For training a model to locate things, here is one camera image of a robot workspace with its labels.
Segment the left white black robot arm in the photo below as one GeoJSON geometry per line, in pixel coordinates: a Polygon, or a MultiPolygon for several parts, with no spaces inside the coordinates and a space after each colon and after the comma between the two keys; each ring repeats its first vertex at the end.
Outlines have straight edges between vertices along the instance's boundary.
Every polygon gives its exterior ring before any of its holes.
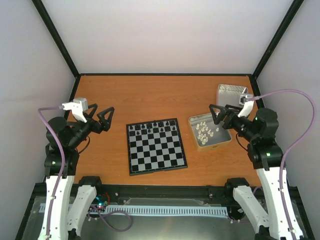
{"type": "Polygon", "coordinates": [[[109,107],[96,114],[97,108],[97,104],[88,105],[85,98],[75,98],[60,106],[37,110],[48,140],[44,161],[46,202],[40,240],[79,240],[91,203],[103,198],[100,177],[85,176],[80,180],[73,204],[69,205],[80,157],[78,146],[90,133],[100,134],[111,127],[115,109],[109,107]]]}

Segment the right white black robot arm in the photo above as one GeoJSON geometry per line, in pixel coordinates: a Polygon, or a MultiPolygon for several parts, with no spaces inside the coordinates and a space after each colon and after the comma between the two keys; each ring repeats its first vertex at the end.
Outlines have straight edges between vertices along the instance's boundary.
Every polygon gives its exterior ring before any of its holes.
{"type": "Polygon", "coordinates": [[[304,233],[297,222],[283,163],[283,151],[275,137],[279,127],[278,115],[269,108],[259,109],[253,120],[249,102],[243,109],[210,104],[213,122],[225,130],[233,129],[247,140],[247,155],[260,179],[266,208],[263,208],[249,183],[241,177],[230,178],[226,187],[243,209],[255,231],[256,240],[303,240],[304,233]]]}

